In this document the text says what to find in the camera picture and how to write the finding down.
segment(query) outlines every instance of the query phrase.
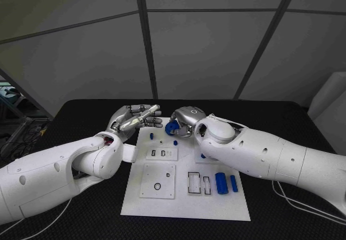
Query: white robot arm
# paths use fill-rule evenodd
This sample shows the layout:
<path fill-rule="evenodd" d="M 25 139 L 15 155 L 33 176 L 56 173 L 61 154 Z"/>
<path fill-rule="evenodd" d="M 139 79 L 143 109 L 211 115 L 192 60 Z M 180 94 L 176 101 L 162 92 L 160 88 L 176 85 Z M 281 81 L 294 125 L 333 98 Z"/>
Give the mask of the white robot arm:
<path fill-rule="evenodd" d="M 134 163 L 137 148 L 123 142 L 139 127 L 162 128 L 160 106 L 124 106 L 107 130 L 39 151 L 0 169 L 0 225 L 52 209 L 90 186 L 113 177 L 121 161 Z M 88 174 L 74 179 L 72 167 Z"/>
<path fill-rule="evenodd" d="M 202 154 L 244 174 L 286 182 L 325 198 L 346 215 L 346 156 L 300 146 L 196 107 L 182 107 L 170 117 L 170 133 L 198 140 Z"/>

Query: white cable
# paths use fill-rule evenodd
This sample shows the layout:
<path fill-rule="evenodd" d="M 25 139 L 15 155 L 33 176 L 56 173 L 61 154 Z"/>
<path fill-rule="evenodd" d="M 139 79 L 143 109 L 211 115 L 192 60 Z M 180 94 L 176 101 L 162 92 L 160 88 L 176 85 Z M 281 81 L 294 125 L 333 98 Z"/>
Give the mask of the white cable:
<path fill-rule="evenodd" d="M 218 119 L 218 120 L 221 120 L 221 121 L 224 121 L 224 122 L 228 122 L 228 123 L 231 123 L 231 124 L 237 124 L 237 125 L 240 125 L 241 127 L 247 128 L 247 129 L 250 128 L 248 126 L 240 124 L 238 122 L 231 121 L 231 120 L 228 120 L 228 119 L 225 119 L 225 118 L 221 118 L 221 117 L 215 116 L 214 114 L 211 114 L 209 116 L 212 116 L 212 118 L 215 118 L 215 119 Z"/>
<path fill-rule="evenodd" d="M 0 236 L 25 220 L 25 218 L 22 220 L 19 220 L 2 233 Z"/>
<path fill-rule="evenodd" d="M 54 223 L 58 221 L 59 217 L 62 216 L 62 214 L 64 214 L 64 212 L 65 212 L 65 210 L 67 210 L 67 208 L 68 208 L 68 206 L 69 206 L 69 204 L 71 204 L 71 200 L 72 200 L 72 198 L 69 199 L 68 204 L 67 204 L 67 207 L 64 208 L 59 216 L 58 216 L 56 219 L 52 221 L 52 223 L 51 223 L 51 224 L 43 228 L 43 230 L 41 230 L 35 235 L 23 238 L 22 240 L 28 240 L 28 239 L 36 237 L 36 236 L 54 225 Z"/>
<path fill-rule="evenodd" d="M 280 189 L 281 189 L 283 195 L 281 195 L 281 194 L 277 192 L 277 190 L 276 190 L 276 187 L 274 187 L 274 181 L 271 181 L 273 190 L 274 190 L 276 194 L 277 194 L 280 197 L 283 197 L 283 198 L 286 199 L 286 201 L 289 202 L 289 204 L 290 204 L 294 208 L 297 208 L 297 209 L 300 209 L 302 211 L 309 212 L 309 213 L 312 213 L 312 214 L 315 214 L 315 215 L 317 215 L 317 216 L 320 216 L 320 217 L 329 219 L 330 221 L 333 221 L 333 222 L 336 222 L 336 223 L 339 223 L 339 224 L 342 224 L 342 225 L 346 226 L 346 219 L 343 219 L 343 218 L 340 218 L 340 217 L 338 217 L 338 216 L 329 214 L 327 212 L 325 212 L 325 211 L 316 209 L 315 207 L 306 205 L 303 202 L 300 202 L 300 201 L 297 201 L 297 200 L 289 198 L 287 195 L 286 195 L 284 189 L 283 189 L 281 184 L 280 184 L 278 181 L 277 181 L 277 184 L 278 184 L 278 186 L 280 186 Z M 342 220 L 342 221 L 345 221 L 345 222 L 338 221 L 338 220 L 332 219 L 330 217 L 327 217 L 327 216 L 325 216 L 325 215 L 322 215 L 322 214 L 319 214 L 319 213 L 316 213 L 316 212 L 313 212 L 313 211 L 306 210 L 306 209 L 302 208 L 302 207 L 297 207 L 296 205 L 293 205 L 293 203 L 291 203 L 290 201 L 293 201 L 293 202 L 302 204 L 303 206 L 309 207 L 310 209 L 319 211 L 320 213 L 323 213 L 323 214 L 332 216 L 333 218 L 336 218 L 336 219 L 339 219 L 339 220 Z"/>

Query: small blue part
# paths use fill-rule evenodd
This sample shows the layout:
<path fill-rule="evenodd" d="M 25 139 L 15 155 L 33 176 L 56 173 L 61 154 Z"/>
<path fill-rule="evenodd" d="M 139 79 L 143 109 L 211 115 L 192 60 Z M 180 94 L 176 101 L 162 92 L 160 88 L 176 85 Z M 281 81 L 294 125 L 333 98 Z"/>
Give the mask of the small blue part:
<path fill-rule="evenodd" d="M 238 193 L 238 187 L 237 187 L 237 177 L 235 175 L 231 175 L 231 184 L 232 184 L 232 191 Z"/>
<path fill-rule="evenodd" d="M 166 124 L 165 131 L 170 136 L 173 136 L 175 134 L 172 134 L 172 130 L 176 130 L 179 128 L 180 128 L 179 127 L 179 122 L 178 122 L 178 120 L 175 120 L 173 122 L 169 122 Z"/>
<path fill-rule="evenodd" d="M 229 193 L 229 188 L 228 188 L 225 173 L 218 172 L 215 174 L 215 179 L 216 179 L 218 194 L 228 194 Z"/>

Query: robotic hand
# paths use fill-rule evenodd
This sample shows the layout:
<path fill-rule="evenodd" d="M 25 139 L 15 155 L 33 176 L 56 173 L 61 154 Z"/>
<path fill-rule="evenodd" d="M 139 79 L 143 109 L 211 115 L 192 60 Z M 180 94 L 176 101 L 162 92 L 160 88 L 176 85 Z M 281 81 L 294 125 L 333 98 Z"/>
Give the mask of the robotic hand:
<path fill-rule="evenodd" d="M 121 161 L 134 163 L 137 148 L 123 142 L 136 128 L 163 127 L 159 105 L 124 106 L 105 131 L 16 159 L 0 169 L 0 225 L 38 215 L 113 177 Z M 88 174 L 74 179 L 72 167 Z"/>
<path fill-rule="evenodd" d="M 309 190 L 346 215 L 346 156 L 300 146 L 212 114 L 206 116 L 196 107 L 179 108 L 169 122 L 169 133 L 193 135 L 206 157 L 255 178 Z"/>

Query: black table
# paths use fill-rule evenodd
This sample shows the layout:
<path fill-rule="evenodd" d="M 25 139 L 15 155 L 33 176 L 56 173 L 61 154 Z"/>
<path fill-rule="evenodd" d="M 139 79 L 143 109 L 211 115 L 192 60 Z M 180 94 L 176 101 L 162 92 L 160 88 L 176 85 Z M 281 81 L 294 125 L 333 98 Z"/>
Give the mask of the black table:
<path fill-rule="evenodd" d="M 245 124 L 293 143 L 333 153 L 313 121 L 294 102 L 231 100 L 72 100 L 39 140 L 35 151 L 87 138 L 105 130 L 123 105 L 159 104 L 163 117 L 183 106 Z M 127 141 L 137 143 L 139 133 Z M 271 181 L 241 173 L 251 222 L 169 217 L 121 216 L 131 164 L 123 162 L 114 177 L 72 199 L 52 227 L 35 239 L 346 239 L 346 226 L 293 208 L 273 191 Z M 283 184 L 289 197 L 342 217 L 313 193 Z M 67 203 L 26 219 L 2 239 L 22 239 L 38 233 L 61 214 Z M 12 225 L 0 226 L 0 232 Z"/>

